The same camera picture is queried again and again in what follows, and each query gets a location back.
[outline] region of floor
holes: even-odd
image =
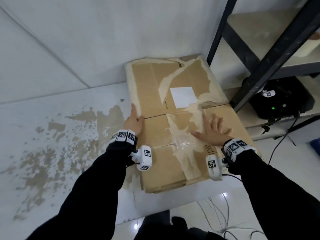
[[[263,157],[270,158],[278,142],[279,140],[266,139],[256,141],[256,145]],[[275,151],[271,165],[320,199],[320,190],[317,187],[317,182],[320,181],[320,157],[308,144],[294,146],[290,139],[286,138]],[[170,216],[183,217],[189,228],[197,227],[221,234],[226,229],[228,206],[227,227],[238,240],[249,240],[254,230],[262,231],[244,187],[171,209]],[[140,218],[117,225],[112,239],[134,239],[142,222],[143,218]],[[235,239],[229,233],[226,233],[225,238]],[[261,233],[252,235],[252,240],[258,239],[267,238]]]

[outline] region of cream cylindrical object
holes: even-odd
[[[293,54],[293,56],[308,56],[320,44],[320,33],[315,32],[311,37]]]

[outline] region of dark pants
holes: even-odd
[[[156,214],[152,214],[149,216],[146,216],[142,222],[141,227],[139,228],[134,240],[136,240],[139,235],[143,232],[143,230],[148,227],[148,224],[162,224],[162,225],[171,225],[170,222],[170,210],[165,210]],[[197,239],[199,240],[205,240],[205,239],[214,239],[214,240],[220,240],[220,239],[224,239],[223,237],[221,237],[218,234],[215,233],[208,233],[206,231],[203,231],[199,228],[196,227],[192,227],[190,229],[186,230],[190,235],[195,236]]]

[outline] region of person's left arm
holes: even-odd
[[[124,129],[141,132],[143,117],[134,105]],[[76,180],[58,215],[39,226],[28,239],[48,237],[111,239],[115,229],[118,190],[126,176],[129,148],[118,150],[110,144],[92,166]]]

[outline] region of person's right hand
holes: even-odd
[[[223,124],[223,118],[220,118],[218,122],[218,117],[215,114],[213,114],[212,116],[211,125],[206,115],[203,115],[203,125],[204,125],[205,134],[196,132],[194,130],[191,131],[191,134],[194,137],[204,142],[207,142],[212,146],[222,147],[226,141],[233,139],[233,137],[230,136],[230,134],[232,133],[232,129],[229,129],[224,134],[222,124]]]

